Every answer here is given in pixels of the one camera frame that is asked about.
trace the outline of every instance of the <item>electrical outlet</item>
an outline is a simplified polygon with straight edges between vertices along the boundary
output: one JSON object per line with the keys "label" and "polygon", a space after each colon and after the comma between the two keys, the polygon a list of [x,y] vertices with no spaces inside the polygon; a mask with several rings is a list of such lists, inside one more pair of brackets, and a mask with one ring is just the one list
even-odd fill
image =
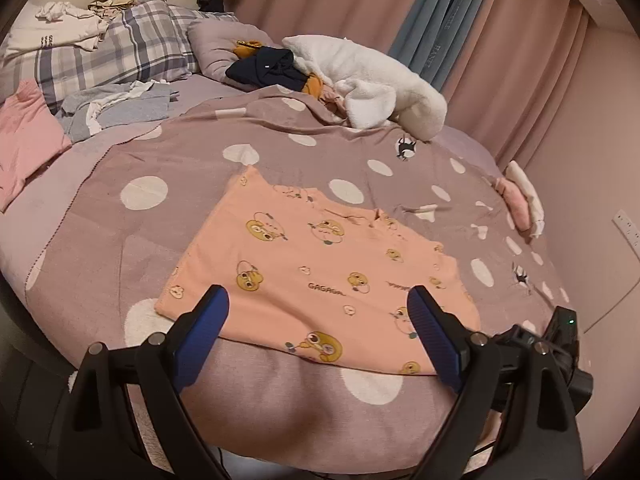
{"label": "electrical outlet", "polygon": [[640,231],[636,224],[631,221],[631,218],[622,209],[613,217],[613,223],[620,229],[620,232],[629,242],[638,259],[640,259]]}

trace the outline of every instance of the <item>navy blue garment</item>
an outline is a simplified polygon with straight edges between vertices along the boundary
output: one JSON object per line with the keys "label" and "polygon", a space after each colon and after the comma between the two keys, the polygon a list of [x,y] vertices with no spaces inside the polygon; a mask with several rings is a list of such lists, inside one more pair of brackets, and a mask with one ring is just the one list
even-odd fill
{"label": "navy blue garment", "polygon": [[258,88],[282,85],[296,92],[300,92],[309,79],[293,65],[292,51],[270,46],[262,46],[253,56],[233,63],[226,69],[226,76]]}

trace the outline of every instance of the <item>pink stuffed item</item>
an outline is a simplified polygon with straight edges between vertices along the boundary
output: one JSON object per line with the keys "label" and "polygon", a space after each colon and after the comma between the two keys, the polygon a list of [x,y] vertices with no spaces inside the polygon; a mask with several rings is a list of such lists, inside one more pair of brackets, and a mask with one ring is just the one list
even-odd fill
{"label": "pink stuffed item", "polygon": [[529,202],[527,202],[518,185],[508,178],[502,177],[495,181],[494,187],[506,202],[518,231],[527,231],[531,228]]}
{"label": "pink stuffed item", "polygon": [[20,81],[0,108],[0,212],[31,175],[70,146],[35,79]]}

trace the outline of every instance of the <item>bed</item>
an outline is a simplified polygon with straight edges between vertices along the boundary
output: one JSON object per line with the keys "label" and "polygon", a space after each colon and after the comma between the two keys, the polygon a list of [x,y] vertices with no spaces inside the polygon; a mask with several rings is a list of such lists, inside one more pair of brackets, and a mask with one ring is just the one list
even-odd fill
{"label": "bed", "polygon": [[[171,326],[156,301],[227,183],[250,166],[279,189],[316,188],[437,240],[456,259],[484,332],[515,323],[540,332],[556,303],[570,306],[544,237],[518,234],[492,187],[499,170],[463,132],[445,127],[413,156],[398,156],[406,133],[397,124],[358,130],[307,94],[245,93],[188,75],[197,65],[187,47],[179,36],[167,47],[186,59],[172,65],[184,69],[172,78],[184,78],[172,82],[179,97],[167,120],[114,126],[74,145],[0,216],[0,270],[74,366],[92,342],[137,345]],[[38,63],[14,64],[3,82],[11,87]],[[65,85],[48,85],[52,108]],[[397,470],[420,460],[453,402],[435,376],[406,371],[318,364],[223,334],[182,400],[210,446],[321,472]]]}

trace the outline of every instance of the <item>white fluffy blanket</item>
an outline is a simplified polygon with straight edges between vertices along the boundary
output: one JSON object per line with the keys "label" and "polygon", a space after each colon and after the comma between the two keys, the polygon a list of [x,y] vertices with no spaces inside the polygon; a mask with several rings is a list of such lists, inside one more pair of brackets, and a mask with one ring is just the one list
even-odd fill
{"label": "white fluffy blanket", "polygon": [[394,119],[412,136],[429,140],[444,125],[447,102],[399,61],[346,38],[293,36],[282,40],[305,74],[315,73],[344,96],[352,126],[372,128]]}

